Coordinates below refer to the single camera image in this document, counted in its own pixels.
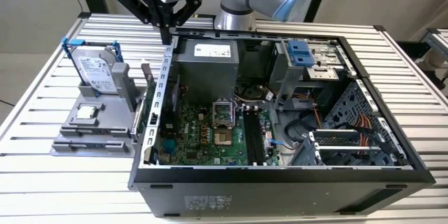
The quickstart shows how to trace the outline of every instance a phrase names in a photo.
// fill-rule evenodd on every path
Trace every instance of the expansion slot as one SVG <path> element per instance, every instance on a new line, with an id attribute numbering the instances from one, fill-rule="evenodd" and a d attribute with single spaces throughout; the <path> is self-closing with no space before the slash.
<path id="1" fill-rule="evenodd" d="M 263 151 L 262 129 L 259 122 L 259 108 L 246 107 L 243 112 L 244 136 L 247 145 L 247 160 L 250 165 L 263 165 L 266 162 Z"/>

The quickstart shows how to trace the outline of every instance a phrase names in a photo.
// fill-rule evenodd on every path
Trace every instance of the green circuit board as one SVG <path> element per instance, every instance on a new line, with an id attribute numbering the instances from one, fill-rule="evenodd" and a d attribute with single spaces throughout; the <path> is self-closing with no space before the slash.
<path id="1" fill-rule="evenodd" d="M 263 127 L 264 130 L 268 130 L 266 129 L 267 124 L 271 124 L 270 115 L 263 111 L 260 113 L 260 129 Z M 260 134 L 264 140 L 266 132 L 260 131 Z M 274 155 L 272 158 L 267 158 L 267 165 L 278 165 L 275 148 L 272 150 Z M 242 110 L 236 109 L 232 129 L 215 129 L 212 127 L 212 106 L 183 104 L 175 152 L 171 154 L 170 160 L 166 158 L 160 163 L 162 165 L 248 165 Z"/>

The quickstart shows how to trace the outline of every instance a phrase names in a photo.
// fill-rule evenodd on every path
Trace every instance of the aluminum extrusion table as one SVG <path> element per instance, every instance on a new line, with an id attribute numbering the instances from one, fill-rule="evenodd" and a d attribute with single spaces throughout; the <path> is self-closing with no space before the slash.
<path id="1" fill-rule="evenodd" d="M 186 26 L 212 28 L 212 19 Z M 447 223 L 448 101 L 390 34 L 374 26 L 278 23 L 259 20 L 264 33 L 344 36 L 438 183 L 368 216 L 158 219 L 138 192 L 128 191 L 132 159 L 48 155 L 79 96 L 79 77 L 60 46 L 0 126 L 0 223 L 283 222 Z M 160 35 L 132 16 L 79 18 L 68 38 L 122 44 L 130 75 L 144 83 L 142 60 L 158 79 Z"/>
<path id="2" fill-rule="evenodd" d="M 422 40 L 448 58 L 448 29 L 428 28 Z"/>

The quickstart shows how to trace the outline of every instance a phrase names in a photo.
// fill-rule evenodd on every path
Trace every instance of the power supply label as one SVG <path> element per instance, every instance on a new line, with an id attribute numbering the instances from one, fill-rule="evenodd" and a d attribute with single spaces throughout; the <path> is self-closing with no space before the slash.
<path id="1" fill-rule="evenodd" d="M 196 44 L 195 56 L 231 58 L 231 45 Z"/>

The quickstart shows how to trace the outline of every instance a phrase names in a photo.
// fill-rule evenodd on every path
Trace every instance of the motherboard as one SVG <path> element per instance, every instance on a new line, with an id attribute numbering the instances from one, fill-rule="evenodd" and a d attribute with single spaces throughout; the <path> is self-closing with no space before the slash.
<path id="1" fill-rule="evenodd" d="M 182 105 L 176 139 L 163 140 L 162 165 L 254 165 L 248 157 L 255 146 L 264 160 L 259 165 L 278 165 L 276 150 L 267 139 L 274 138 L 268 112 L 260 110 L 258 124 L 251 124 L 258 141 L 248 147 L 244 110 L 223 104 Z"/>

